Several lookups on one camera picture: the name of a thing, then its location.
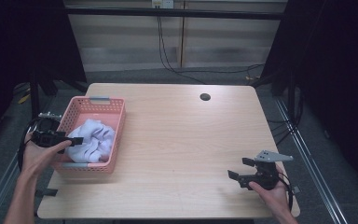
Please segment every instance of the crumpled white fabric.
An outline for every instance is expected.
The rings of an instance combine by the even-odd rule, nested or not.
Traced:
[[[69,133],[68,137],[83,137],[82,145],[68,147],[65,153],[74,162],[104,162],[109,159],[115,131],[100,120],[86,122]]]

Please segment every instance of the table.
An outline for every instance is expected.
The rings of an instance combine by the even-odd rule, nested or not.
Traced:
[[[201,100],[203,93],[211,99]],[[227,176],[227,170],[252,175],[255,168],[242,157],[277,151],[254,88],[96,83],[86,95],[126,101],[115,170],[108,176],[54,173],[48,187],[58,193],[44,197],[40,217],[271,216],[254,191]],[[296,199],[293,214],[299,214]]]

